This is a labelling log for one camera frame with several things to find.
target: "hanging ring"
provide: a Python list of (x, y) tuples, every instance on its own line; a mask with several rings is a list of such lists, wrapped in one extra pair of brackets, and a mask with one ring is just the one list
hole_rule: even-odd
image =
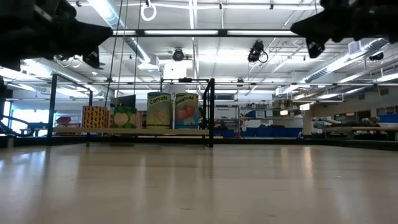
[[(147, 8), (153, 8), (153, 10), (154, 10), (154, 12), (153, 12), (151, 17), (146, 17), (145, 16), (145, 9), (147, 9)], [(157, 14), (156, 6), (153, 6), (153, 5), (150, 4), (149, 6), (142, 6), (141, 7), (141, 17), (145, 21), (152, 21), (153, 19), (155, 19), (156, 14)]]

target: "glossy floor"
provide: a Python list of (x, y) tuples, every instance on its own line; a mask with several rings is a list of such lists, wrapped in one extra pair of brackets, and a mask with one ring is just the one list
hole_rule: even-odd
[(0, 151), (0, 223), (398, 223), (398, 153), (93, 144)]

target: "table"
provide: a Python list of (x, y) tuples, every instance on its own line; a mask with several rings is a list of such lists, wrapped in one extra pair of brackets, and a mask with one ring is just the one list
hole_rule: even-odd
[[(34, 130), (35, 130), (35, 137), (38, 137), (39, 136), (39, 131), (47, 130), (47, 128), (35, 128)], [(21, 134), (25, 134), (25, 131), (30, 131), (30, 129), (29, 128), (22, 128), (22, 129), (20, 129), (20, 131), (21, 131)]]
[(347, 138), (354, 139), (354, 132), (356, 131), (385, 131), (387, 133), (394, 133), (395, 140), (398, 140), (398, 128), (382, 128), (382, 127), (330, 127), (323, 128), (323, 133), (340, 132), (347, 133)]

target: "green box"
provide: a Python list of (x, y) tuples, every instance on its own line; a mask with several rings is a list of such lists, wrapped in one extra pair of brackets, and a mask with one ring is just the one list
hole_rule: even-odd
[(115, 107), (112, 128), (137, 128), (137, 109), (126, 106)]

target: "large food can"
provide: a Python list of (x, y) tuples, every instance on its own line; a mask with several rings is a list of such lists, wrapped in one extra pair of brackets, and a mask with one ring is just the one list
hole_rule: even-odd
[(127, 106), (115, 107), (112, 128), (137, 128), (137, 109)]
[(198, 129), (199, 100), (193, 93), (175, 95), (175, 129)]
[(172, 127), (171, 108), (171, 94), (148, 93), (147, 128), (170, 129)]
[(105, 128), (106, 108), (101, 106), (84, 106), (82, 127), (83, 128)]

